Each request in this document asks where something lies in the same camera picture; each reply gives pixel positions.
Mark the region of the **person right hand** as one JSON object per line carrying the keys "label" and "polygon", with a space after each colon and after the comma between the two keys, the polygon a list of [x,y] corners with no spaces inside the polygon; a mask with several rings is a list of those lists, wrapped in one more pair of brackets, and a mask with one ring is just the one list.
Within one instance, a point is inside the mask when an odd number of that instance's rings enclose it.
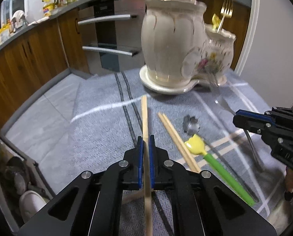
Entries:
{"label": "person right hand", "polygon": [[290,168],[286,168],[285,186],[287,192],[293,192],[293,171]]}

